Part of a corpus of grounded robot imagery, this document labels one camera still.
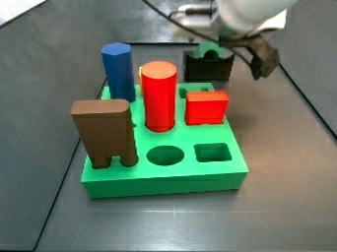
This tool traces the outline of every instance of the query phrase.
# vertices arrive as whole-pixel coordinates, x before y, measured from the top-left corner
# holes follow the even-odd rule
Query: brown block
[[[92,167],[111,166],[111,157],[122,157],[123,166],[138,163],[131,111],[124,99],[78,100],[71,116]]]

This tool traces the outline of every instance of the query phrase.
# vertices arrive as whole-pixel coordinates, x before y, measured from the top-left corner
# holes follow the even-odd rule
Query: toy block
[[[205,58],[195,58],[194,51],[183,52],[183,71],[186,81],[227,81],[234,54],[227,58],[213,58],[213,52]]]
[[[142,94],[142,67],[138,70],[138,77],[139,77],[139,87],[140,87],[140,94]]]
[[[130,45],[111,43],[102,49],[103,63],[108,78],[111,97],[135,100]]]
[[[144,124],[154,132],[166,132],[175,125],[177,67],[166,61],[142,66]]]
[[[219,47],[217,43],[203,42],[199,43],[195,51],[194,57],[197,59],[210,58],[210,59],[222,59],[225,54],[225,48]]]
[[[225,91],[189,92],[186,94],[186,124],[223,123],[227,102],[229,98]]]
[[[78,100],[71,116],[92,168],[110,167],[112,156],[122,157],[123,166],[134,166],[138,156],[127,100]]]

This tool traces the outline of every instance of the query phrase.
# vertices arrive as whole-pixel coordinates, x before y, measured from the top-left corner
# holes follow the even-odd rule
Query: shape sorter base
[[[185,123],[185,94],[206,90],[213,91],[211,84],[178,85],[175,127],[154,133],[144,126],[143,100],[135,86],[131,116],[139,162],[123,167],[120,158],[112,157],[110,168],[94,169],[86,159],[82,183],[92,199],[239,188],[249,169],[227,120],[221,125]],[[108,98],[106,87],[103,99]]]

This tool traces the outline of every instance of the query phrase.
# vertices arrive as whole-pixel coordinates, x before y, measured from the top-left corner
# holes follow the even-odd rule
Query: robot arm
[[[215,0],[211,4],[185,5],[172,13],[172,19],[193,31],[217,39],[219,45],[246,47],[255,80],[269,77],[279,65],[279,53],[259,35],[278,30],[286,24],[286,9],[297,0]],[[182,28],[177,36],[194,37]]]

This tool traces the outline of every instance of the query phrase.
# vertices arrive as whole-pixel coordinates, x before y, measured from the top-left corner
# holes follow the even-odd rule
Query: gray floor
[[[134,46],[182,66],[182,47]],[[250,168],[238,191],[90,200],[80,145],[39,251],[337,250],[337,148],[283,72],[234,63],[227,118]]]
[[[336,15],[337,1],[301,0],[290,11],[288,28],[278,32],[273,39],[281,51],[282,65],[334,135],[337,135]]]

